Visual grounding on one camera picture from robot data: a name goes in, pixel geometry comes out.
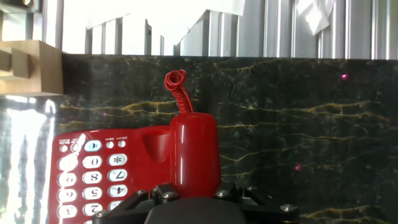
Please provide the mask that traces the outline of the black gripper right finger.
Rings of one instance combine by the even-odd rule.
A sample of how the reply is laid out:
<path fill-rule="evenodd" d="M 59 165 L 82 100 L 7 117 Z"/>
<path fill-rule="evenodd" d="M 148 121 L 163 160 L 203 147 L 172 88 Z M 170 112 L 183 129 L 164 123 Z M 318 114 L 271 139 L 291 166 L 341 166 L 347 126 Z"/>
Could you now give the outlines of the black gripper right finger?
<path fill-rule="evenodd" d="M 232 202 L 244 223 L 298 223 L 299 210 L 291 203 L 280 203 L 256 187 L 220 185 L 214 198 Z"/>

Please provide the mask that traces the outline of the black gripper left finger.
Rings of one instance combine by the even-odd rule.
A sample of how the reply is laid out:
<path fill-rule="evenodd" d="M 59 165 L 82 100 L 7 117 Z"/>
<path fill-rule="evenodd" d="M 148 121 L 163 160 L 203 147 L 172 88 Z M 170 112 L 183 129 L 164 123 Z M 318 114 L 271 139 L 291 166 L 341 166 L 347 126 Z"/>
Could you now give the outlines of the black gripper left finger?
<path fill-rule="evenodd" d="M 153 208 L 178 198 L 174 187 L 164 183 L 149 191 L 138 190 L 112 210 L 97 212 L 91 221 L 92 224 L 144 224 Z"/>

